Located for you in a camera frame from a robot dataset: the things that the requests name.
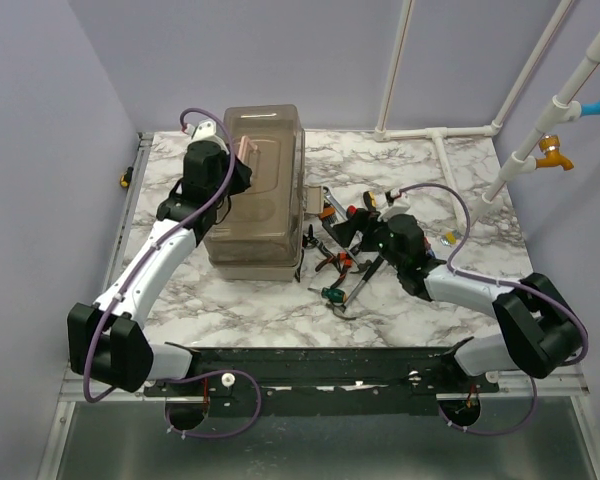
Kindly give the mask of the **red black utility tool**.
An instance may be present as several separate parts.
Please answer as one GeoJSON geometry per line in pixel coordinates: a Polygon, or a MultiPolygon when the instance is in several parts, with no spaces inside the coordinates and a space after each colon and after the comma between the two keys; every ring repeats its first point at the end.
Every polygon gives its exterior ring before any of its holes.
{"type": "Polygon", "coordinates": [[[346,210],[346,218],[348,221],[357,221],[362,218],[366,210],[364,208],[358,208],[354,205],[350,205],[346,210]]]}

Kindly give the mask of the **orange black pliers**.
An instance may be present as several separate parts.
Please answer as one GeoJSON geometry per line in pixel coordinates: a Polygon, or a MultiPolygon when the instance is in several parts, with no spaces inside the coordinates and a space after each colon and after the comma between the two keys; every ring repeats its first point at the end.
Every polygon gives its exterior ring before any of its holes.
{"type": "Polygon", "coordinates": [[[315,272],[321,271],[328,265],[333,266],[339,273],[348,271],[352,267],[353,261],[346,252],[340,252],[323,259],[314,269],[315,272]]]}

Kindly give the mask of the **beige plastic tool box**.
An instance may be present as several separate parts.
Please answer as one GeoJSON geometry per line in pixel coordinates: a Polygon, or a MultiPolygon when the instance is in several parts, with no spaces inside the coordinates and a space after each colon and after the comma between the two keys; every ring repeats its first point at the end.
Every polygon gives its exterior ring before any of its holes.
{"type": "Polygon", "coordinates": [[[293,104],[225,111],[251,186],[230,197],[223,220],[204,239],[211,265],[228,280],[297,281],[304,259],[303,223],[318,209],[305,200],[305,130],[293,104]]]}

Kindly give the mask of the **large black-handled claw hammer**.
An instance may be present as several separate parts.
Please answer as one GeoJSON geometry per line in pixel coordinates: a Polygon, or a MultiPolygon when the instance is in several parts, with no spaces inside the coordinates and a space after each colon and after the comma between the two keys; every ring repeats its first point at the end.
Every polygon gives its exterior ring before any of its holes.
{"type": "Polygon", "coordinates": [[[353,304],[353,301],[358,297],[360,292],[367,285],[369,280],[374,276],[377,270],[383,265],[384,260],[377,256],[371,263],[371,265],[366,269],[362,278],[347,296],[346,300],[341,304],[327,303],[326,307],[338,318],[343,320],[354,320],[356,318],[355,315],[350,315],[348,313],[349,308],[353,304]]]}

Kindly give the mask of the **small claw hammer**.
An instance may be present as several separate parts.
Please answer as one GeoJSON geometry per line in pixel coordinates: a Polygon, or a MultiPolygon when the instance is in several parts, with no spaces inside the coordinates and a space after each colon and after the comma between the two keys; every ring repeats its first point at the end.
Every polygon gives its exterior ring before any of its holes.
{"type": "Polygon", "coordinates": [[[340,252],[337,256],[337,259],[339,272],[343,276],[346,276],[348,273],[365,273],[372,264],[371,260],[359,260],[356,255],[349,250],[340,252]]]}

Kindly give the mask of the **yellow black screwdriver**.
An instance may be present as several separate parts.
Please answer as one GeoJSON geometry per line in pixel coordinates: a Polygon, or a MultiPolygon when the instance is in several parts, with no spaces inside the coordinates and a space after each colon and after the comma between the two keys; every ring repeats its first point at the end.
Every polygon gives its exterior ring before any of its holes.
{"type": "Polygon", "coordinates": [[[371,211],[371,212],[378,211],[377,200],[376,200],[375,194],[372,191],[365,191],[362,195],[362,198],[363,198],[363,203],[365,205],[365,208],[368,211],[371,211]]]}

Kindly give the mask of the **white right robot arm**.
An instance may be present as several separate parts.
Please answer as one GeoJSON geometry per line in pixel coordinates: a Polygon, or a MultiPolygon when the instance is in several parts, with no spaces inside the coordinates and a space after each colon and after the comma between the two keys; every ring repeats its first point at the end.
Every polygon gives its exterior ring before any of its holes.
{"type": "Polygon", "coordinates": [[[551,282],[539,274],[520,281],[498,280],[450,268],[427,250],[425,234],[414,216],[389,218],[365,209],[334,225],[343,247],[361,238],[364,252],[378,254],[394,268],[402,289],[428,302],[454,304],[495,319],[499,333],[457,344],[440,379],[460,392],[488,371],[520,370],[543,379],[585,351],[584,331],[551,282]]]}

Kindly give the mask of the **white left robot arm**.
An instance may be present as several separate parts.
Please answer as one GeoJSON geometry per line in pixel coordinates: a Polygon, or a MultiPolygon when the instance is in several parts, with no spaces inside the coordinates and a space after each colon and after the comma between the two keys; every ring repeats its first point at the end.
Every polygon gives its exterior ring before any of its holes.
{"type": "Polygon", "coordinates": [[[148,239],[121,276],[92,304],[77,303],[67,318],[71,370],[127,392],[167,380],[181,395],[202,380],[190,349],[152,345],[143,327],[175,270],[218,220],[231,196],[250,186],[251,170],[211,140],[191,143],[183,177],[157,210],[148,239]]]}

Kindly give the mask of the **black pruning shears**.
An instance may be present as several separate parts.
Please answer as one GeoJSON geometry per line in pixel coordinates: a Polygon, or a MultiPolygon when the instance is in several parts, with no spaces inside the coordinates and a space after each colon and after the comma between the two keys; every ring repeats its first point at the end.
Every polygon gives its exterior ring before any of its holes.
{"type": "Polygon", "coordinates": [[[313,225],[310,224],[308,226],[307,231],[303,234],[302,237],[302,248],[304,250],[308,249],[317,249],[325,258],[329,258],[332,256],[330,250],[326,247],[323,241],[318,239],[314,234],[313,225]]]}

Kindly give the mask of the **silver ratchet wrench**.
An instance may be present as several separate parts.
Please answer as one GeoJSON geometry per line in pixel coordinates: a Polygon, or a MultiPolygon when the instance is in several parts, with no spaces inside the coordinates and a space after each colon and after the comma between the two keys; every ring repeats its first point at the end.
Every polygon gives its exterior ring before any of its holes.
{"type": "Polygon", "coordinates": [[[347,212],[346,209],[340,204],[340,202],[336,199],[336,197],[333,195],[333,193],[331,192],[331,190],[326,187],[323,186],[323,196],[324,196],[324,200],[334,209],[335,214],[342,220],[346,220],[347,219],[347,212]]]}

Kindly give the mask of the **green stubby screwdriver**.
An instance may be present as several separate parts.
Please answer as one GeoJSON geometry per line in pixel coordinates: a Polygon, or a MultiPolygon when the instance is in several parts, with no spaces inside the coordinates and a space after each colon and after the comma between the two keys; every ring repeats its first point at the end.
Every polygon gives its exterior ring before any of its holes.
{"type": "Polygon", "coordinates": [[[323,287],[321,289],[308,288],[309,291],[317,293],[321,298],[331,302],[332,304],[343,304],[347,300],[346,293],[338,288],[323,287]]]}

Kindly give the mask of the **yellow black knob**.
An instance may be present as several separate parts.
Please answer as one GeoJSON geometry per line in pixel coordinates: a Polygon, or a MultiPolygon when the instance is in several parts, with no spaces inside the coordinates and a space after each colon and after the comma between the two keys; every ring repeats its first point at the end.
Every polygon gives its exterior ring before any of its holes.
{"type": "Polygon", "coordinates": [[[119,178],[119,185],[123,189],[128,189],[133,179],[134,168],[127,167],[119,178]]]}

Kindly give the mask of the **orange brass tap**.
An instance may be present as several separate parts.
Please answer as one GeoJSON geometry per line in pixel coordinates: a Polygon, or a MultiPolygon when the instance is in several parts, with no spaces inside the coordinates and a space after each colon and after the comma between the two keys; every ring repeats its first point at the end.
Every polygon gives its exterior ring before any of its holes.
{"type": "Polygon", "coordinates": [[[557,135],[544,135],[538,142],[538,147],[543,155],[536,160],[538,169],[561,167],[564,171],[569,171],[574,168],[573,162],[561,153],[561,142],[557,135]]]}

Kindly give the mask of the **aluminium frame rail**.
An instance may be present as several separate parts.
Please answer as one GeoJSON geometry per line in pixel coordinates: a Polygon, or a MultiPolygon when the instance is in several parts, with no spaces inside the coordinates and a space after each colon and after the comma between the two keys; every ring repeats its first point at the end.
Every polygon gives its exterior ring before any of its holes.
{"type": "Polygon", "coordinates": [[[146,165],[148,162],[149,153],[153,144],[153,139],[153,132],[141,132],[139,134],[139,144],[135,158],[133,159],[131,165],[123,172],[123,174],[126,174],[127,171],[130,170],[131,177],[129,185],[122,188],[125,196],[117,233],[114,240],[115,253],[125,250],[139,198],[140,188],[146,170],[146,165]]]}

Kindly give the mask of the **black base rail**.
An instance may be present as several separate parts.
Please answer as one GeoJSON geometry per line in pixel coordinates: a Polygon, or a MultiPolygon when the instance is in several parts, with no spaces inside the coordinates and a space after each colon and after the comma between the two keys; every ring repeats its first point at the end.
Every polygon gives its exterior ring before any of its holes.
{"type": "Polygon", "coordinates": [[[158,381],[147,397],[197,407],[216,417],[436,415],[438,398],[496,393],[485,376],[468,377],[445,347],[199,348],[193,382],[158,381]]]}

